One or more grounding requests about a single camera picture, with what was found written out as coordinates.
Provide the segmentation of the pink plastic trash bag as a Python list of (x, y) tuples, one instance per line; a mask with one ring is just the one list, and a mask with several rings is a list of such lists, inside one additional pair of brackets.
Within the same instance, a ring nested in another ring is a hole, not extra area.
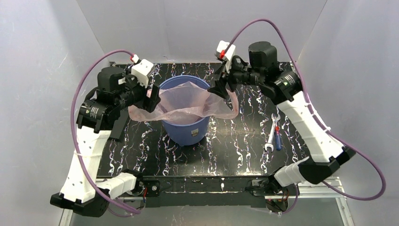
[(239, 111), (238, 98), (234, 92), (228, 92), (232, 103), (232, 107), (229, 107), (223, 98), (189, 81), (173, 88), (161, 89), (159, 97), (161, 101), (151, 113), (134, 105), (130, 106), (128, 108), (130, 119), (133, 121), (163, 120), (184, 125), (192, 124), (208, 116), (233, 119)]

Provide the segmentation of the blue plastic trash bin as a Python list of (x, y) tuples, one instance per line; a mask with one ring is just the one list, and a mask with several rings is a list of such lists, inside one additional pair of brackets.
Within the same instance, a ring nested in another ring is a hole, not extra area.
[[(160, 84), (160, 89), (171, 89), (186, 82), (194, 83), (203, 89), (210, 87), (209, 83), (201, 78), (192, 75), (178, 75), (162, 82)], [(165, 120), (161, 122), (167, 134), (175, 143), (180, 146), (189, 146), (198, 143), (205, 137), (209, 117), (200, 118), (194, 123), (182, 125), (173, 124)]]

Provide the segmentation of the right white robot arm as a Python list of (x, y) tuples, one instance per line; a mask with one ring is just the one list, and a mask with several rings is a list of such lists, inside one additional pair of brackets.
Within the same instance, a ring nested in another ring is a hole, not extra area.
[(228, 98), (238, 85), (257, 86), (294, 125), (307, 145), (310, 156), (275, 171), (269, 178), (275, 187), (307, 181), (318, 184), (335, 173), (355, 155), (318, 124), (318, 115), (304, 98), (303, 85), (293, 71), (279, 67), (277, 50), (267, 41), (248, 47), (249, 62), (235, 54), (235, 46), (220, 41), (215, 56), (222, 62), (216, 71), (210, 93)]

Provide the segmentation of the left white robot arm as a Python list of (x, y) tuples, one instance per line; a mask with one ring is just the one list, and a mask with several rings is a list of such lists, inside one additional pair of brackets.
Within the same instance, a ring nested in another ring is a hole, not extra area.
[(121, 112), (132, 105), (151, 112), (160, 102), (158, 86), (154, 94), (147, 94), (152, 70), (152, 66), (135, 65), (129, 69), (106, 67), (98, 73), (97, 86), (86, 95), (78, 116), (72, 119), (77, 147), (66, 182), (51, 196), (52, 205), (82, 216), (100, 217), (110, 202), (126, 192), (145, 195), (138, 171), (126, 169), (101, 183), (96, 183), (96, 177), (103, 149)]

